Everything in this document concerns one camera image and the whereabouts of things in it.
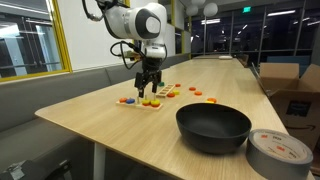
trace wooden table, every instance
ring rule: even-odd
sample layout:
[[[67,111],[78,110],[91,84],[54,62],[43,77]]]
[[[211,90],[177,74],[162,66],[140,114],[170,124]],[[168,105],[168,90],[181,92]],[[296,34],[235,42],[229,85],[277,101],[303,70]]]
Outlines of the wooden table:
[[[164,70],[163,81],[182,86],[176,88],[180,95],[162,100],[160,111],[115,105],[120,97],[137,96],[130,80],[40,109],[36,115],[176,178],[263,179],[245,158],[246,143],[228,155],[201,153],[181,138],[175,119],[180,107],[215,97],[246,114],[252,129],[287,133],[249,69],[237,60],[195,59]],[[195,96],[190,86],[203,95]],[[151,92],[151,86],[145,92]]]

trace duct tape roll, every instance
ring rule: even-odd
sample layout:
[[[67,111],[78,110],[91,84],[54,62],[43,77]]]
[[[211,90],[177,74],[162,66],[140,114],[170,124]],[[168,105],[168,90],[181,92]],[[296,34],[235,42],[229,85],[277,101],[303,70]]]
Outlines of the duct tape roll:
[[[267,179],[306,179],[313,160],[311,150],[298,139],[277,131],[251,131],[247,161]]]

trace gray wall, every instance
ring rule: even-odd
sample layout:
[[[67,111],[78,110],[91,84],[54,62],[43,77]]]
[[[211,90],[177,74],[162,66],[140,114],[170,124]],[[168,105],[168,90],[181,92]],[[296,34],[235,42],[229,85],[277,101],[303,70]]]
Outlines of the gray wall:
[[[314,42],[311,62],[320,66],[320,27],[315,36],[316,40]]]

